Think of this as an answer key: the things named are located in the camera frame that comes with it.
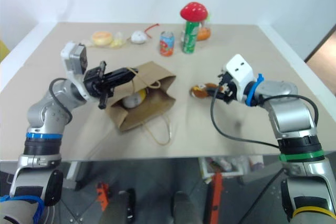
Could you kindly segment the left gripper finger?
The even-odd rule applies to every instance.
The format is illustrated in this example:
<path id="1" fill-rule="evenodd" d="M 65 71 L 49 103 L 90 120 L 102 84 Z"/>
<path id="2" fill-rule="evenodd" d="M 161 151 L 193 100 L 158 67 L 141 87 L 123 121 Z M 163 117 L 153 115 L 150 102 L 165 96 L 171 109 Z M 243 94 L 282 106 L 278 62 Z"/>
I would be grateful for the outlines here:
<path id="1" fill-rule="evenodd" d="M 120 68 L 115 71 L 104 74 L 105 79 L 133 79 L 135 73 L 138 73 L 137 68 Z"/>
<path id="2" fill-rule="evenodd" d="M 125 84 L 129 81 L 131 81 L 134 78 L 134 76 L 111 76 L 107 77 L 106 79 L 106 89 L 114 89 L 117 86 L 120 86 L 122 84 Z"/>

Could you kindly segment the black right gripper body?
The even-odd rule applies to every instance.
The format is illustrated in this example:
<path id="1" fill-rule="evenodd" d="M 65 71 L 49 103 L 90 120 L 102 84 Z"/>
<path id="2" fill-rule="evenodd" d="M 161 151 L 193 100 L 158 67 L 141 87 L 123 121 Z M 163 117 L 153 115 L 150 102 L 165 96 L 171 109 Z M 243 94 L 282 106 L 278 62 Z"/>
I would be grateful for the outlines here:
<path id="1" fill-rule="evenodd" d="M 232 101 L 236 100 L 237 87 L 233 82 L 233 77 L 227 71 L 221 73 L 220 82 L 218 86 L 223 87 L 222 93 L 226 94 L 226 99 L 223 100 L 226 104 L 230 104 Z"/>

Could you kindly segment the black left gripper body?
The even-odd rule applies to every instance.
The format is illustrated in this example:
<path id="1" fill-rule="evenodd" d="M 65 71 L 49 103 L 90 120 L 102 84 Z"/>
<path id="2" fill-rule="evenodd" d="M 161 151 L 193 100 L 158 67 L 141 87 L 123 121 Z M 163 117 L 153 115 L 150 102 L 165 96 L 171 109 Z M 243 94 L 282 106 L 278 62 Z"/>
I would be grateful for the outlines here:
<path id="1" fill-rule="evenodd" d="M 107 107 L 107 100 L 113 97 L 115 89 L 108 75 L 104 74 L 106 65 L 105 61 L 101 61 L 98 67 L 86 72 L 83 80 L 90 96 L 98 99 L 98 108 L 101 110 Z"/>

